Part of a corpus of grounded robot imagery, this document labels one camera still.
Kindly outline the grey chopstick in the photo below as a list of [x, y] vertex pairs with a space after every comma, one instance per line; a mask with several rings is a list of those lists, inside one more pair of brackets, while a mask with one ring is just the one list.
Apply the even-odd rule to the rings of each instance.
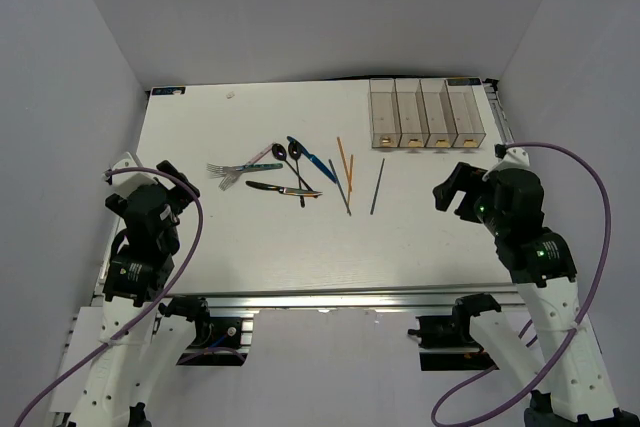
[[379, 190], [380, 190], [380, 186], [381, 186], [381, 180], [382, 180], [384, 167], [385, 167], [385, 161], [386, 161], [386, 159], [382, 158], [381, 164], [380, 164], [380, 168], [379, 168], [379, 172], [378, 172], [378, 176], [377, 176], [377, 179], [376, 179], [376, 184], [375, 184], [375, 189], [374, 189], [374, 193], [373, 193], [373, 197], [372, 197], [371, 207], [370, 207], [370, 211], [369, 211], [370, 215], [374, 215], [374, 212], [375, 212], [376, 203], [377, 203]]
[[333, 164], [333, 162], [332, 162], [332, 160], [331, 160], [331, 159], [328, 159], [328, 162], [329, 162], [329, 165], [330, 165], [330, 168], [331, 168], [332, 174], [333, 174], [333, 176], [335, 177], [336, 185], [338, 186], [338, 190], [339, 190], [339, 192], [340, 192], [340, 196], [341, 196], [342, 201], [343, 201], [343, 203], [344, 203], [344, 206], [345, 206], [346, 212], [347, 212], [347, 214], [351, 217], [351, 216], [352, 216], [352, 212], [351, 212], [350, 207], [349, 207], [349, 205], [348, 205], [347, 198], [346, 198], [346, 195], [345, 195], [344, 190], [343, 190], [343, 188], [342, 188], [342, 185], [341, 185], [341, 183], [340, 183], [339, 176], [338, 176], [338, 174], [337, 174], [337, 172], [336, 172], [335, 166], [334, 166], [334, 164]]

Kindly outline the orange chopstick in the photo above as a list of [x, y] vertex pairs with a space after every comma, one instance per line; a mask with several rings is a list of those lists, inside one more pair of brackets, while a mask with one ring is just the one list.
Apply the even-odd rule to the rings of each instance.
[[350, 158], [349, 158], [349, 170], [348, 170], [348, 192], [349, 192], [349, 194], [351, 194], [351, 192], [353, 190], [353, 187], [352, 187], [353, 168], [354, 168], [354, 155], [351, 154]]
[[349, 170], [349, 166], [348, 166], [348, 163], [347, 163], [347, 159], [346, 159], [346, 155], [345, 155], [345, 152], [344, 152], [344, 147], [343, 147], [342, 141], [341, 141], [339, 136], [336, 137], [336, 140], [337, 140], [339, 152], [340, 152], [340, 155], [341, 155], [341, 159], [342, 159], [342, 163], [343, 163], [343, 167], [344, 167], [346, 178], [347, 178], [347, 180], [350, 180], [350, 170]]

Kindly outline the black knife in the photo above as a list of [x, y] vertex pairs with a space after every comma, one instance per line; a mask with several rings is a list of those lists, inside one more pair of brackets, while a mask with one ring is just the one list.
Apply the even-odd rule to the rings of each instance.
[[284, 186], [278, 186], [278, 185], [267, 184], [267, 183], [256, 182], [256, 181], [246, 181], [245, 185], [256, 190], [277, 192], [281, 195], [288, 195], [288, 196], [317, 198], [322, 195], [322, 192], [320, 191], [306, 190], [306, 189], [300, 189], [300, 188], [294, 188], [294, 187], [284, 187]]

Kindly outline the black spoon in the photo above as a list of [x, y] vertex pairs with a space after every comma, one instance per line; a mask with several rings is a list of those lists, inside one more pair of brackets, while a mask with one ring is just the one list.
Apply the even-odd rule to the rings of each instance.
[[281, 162], [284, 162], [289, 167], [289, 169], [296, 175], [296, 178], [299, 181], [300, 187], [305, 187], [305, 189], [308, 191], [312, 190], [312, 188], [308, 185], [308, 183], [300, 176], [299, 170], [297, 168], [294, 168], [293, 165], [289, 162], [287, 149], [283, 145], [279, 143], [274, 143], [271, 147], [271, 152], [275, 159]]
[[299, 145], [298, 145], [298, 143], [296, 141], [290, 141], [289, 142], [288, 153], [289, 153], [289, 156], [295, 162], [296, 175], [298, 177], [299, 188], [302, 188], [302, 180], [301, 180], [301, 177], [300, 177], [300, 169], [299, 169], [299, 159], [301, 157], [301, 152], [299, 150]]

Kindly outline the blue knife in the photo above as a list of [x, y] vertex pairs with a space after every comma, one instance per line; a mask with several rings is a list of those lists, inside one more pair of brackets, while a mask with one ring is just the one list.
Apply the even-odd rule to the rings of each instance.
[[325, 165], [325, 163], [317, 157], [315, 154], [310, 153], [300, 141], [294, 137], [288, 136], [289, 142], [294, 142], [298, 147], [302, 155], [304, 155], [316, 168], [318, 168], [332, 183], [336, 184], [337, 179], [333, 172]]

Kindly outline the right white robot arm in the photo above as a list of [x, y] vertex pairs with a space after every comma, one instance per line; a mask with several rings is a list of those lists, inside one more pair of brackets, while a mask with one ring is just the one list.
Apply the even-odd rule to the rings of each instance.
[[512, 331], [489, 294], [457, 299], [451, 331], [461, 344], [478, 344], [509, 376], [517, 390], [506, 405], [529, 401], [527, 426], [636, 426], [623, 410], [608, 378], [602, 354], [578, 296], [577, 270], [562, 236], [544, 226], [540, 179], [522, 168], [486, 171], [467, 163], [433, 190], [435, 207], [449, 208], [464, 197], [456, 215], [483, 225], [496, 254], [525, 303], [542, 356], [536, 359]]

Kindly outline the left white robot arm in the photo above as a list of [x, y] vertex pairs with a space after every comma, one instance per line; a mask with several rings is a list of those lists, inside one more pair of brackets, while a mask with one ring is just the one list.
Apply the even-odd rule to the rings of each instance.
[[200, 303], [161, 303], [184, 271], [173, 261], [179, 217], [200, 204], [200, 192], [167, 160], [147, 169], [125, 157], [106, 175], [114, 192], [105, 205], [124, 228], [108, 257], [98, 352], [68, 423], [147, 426], [150, 402], [181, 352], [211, 334], [211, 321], [195, 312]]

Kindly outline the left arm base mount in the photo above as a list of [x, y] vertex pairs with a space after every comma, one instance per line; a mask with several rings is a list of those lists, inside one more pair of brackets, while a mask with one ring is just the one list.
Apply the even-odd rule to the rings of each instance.
[[158, 327], [166, 319], [187, 324], [189, 344], [178, 358], [180, 366], [242, 366], [241, 317], [213, 316], [204, 297], [174, 297], [158, 306]]

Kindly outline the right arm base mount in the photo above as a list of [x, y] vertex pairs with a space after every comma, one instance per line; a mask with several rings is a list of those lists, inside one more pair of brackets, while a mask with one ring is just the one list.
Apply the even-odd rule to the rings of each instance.
[[423, 372], [484, 371], [495, 368], [493, 359], [470, 334], [470, 321], [485, 312], [501, 312], [486, 293], [458, 298], [449, 315], [417, 317], [407, 335], [418, 342]]

